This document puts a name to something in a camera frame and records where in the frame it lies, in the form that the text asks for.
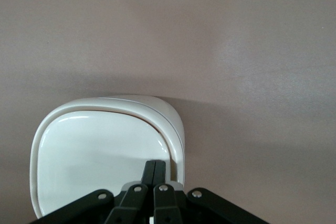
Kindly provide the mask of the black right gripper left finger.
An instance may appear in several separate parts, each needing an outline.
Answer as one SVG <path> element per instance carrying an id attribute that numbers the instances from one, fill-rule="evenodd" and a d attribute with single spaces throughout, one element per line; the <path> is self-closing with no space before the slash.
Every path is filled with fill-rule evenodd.
<path id="1" fill-rule="evenodd" d="M 106 189 L 89 193 L 33 223 L 136 223 L 153 182 L 157 161 L 147 161 L 142 179 L 117 196 Z"/>

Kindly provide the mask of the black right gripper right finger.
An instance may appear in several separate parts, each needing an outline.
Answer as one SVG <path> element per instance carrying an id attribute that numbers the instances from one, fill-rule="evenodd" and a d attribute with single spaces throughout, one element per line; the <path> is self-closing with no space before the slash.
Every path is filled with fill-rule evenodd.
<path id="1" fill-rule="evenodd" d="M 154 223 L 266 223 L 208 189 L 184 193 L 181 184 L 165 180 L 165 173 L 164 161 L 150 161 Z"/>

